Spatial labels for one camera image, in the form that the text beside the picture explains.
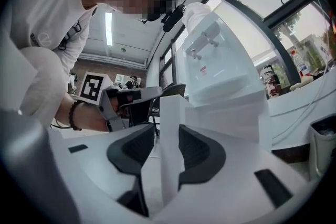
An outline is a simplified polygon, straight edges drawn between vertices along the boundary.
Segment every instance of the ceiling light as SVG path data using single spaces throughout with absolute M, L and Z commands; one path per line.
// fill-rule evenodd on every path
M 112 13 L 105 13 L 105 33 L 106 43 L 108 46 L 112 46 Z

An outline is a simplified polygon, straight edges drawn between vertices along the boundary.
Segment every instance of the bottle label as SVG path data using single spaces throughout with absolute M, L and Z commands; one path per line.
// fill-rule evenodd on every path
M 309 73 L 308 68 L 306 67 L 304 62 L 302 62 L 298 65 L 298 70 L 299 70 L 299 72 L 301 71 L 304 76 Z

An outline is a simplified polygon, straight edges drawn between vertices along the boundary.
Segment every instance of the man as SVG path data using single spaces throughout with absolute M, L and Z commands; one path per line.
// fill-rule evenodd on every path
M 124 87 L 122 87 L 123 90 L 140 88 L 140 85 L 138 84 L 138 78 L 136 76 L 130 76 L 130 78 L 131 78 L 131 80 L 126 82 Z
M 76 129 L 107 131 L 95 106 L 75 104 L 66 93 L 69 71 L 89 34 L 89 20 L 99 4 L 127 14 L 159 18 L 176 0 L 10 0 L 7 30 L 17 48 L 37 70 L 21 106 L 23 113 L 49 126 L 55 117 Z M 66 38 L 69 30 L 75 34 Z M 111 100 L 115 110 L 116 99 Z

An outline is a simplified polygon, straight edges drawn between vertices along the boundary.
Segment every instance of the white trash bin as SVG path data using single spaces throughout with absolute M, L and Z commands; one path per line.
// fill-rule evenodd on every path
M 310 180 L 322 176 L 336 156 L 336 114 L 312 122 L 309 126 Z

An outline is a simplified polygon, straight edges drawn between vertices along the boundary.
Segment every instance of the chair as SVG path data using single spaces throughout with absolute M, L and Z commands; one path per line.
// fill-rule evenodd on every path
M 148 119 L 150 117 L 153 117 L 156 136 L 159 136 L 159 130 L 156 128 L 156 125 L 158 125 L 159 123 L 155 122 L 155 117 L 160 117 L 160 98 L 171 95 L 181 95 L 183 97 L 185 86 L 186 86 L 185 84 L 176 84 L 168 86 L 167 88 L 163 89 L 163 93 L 160 97 L 152 101 L 152 104 L 149 109 Z

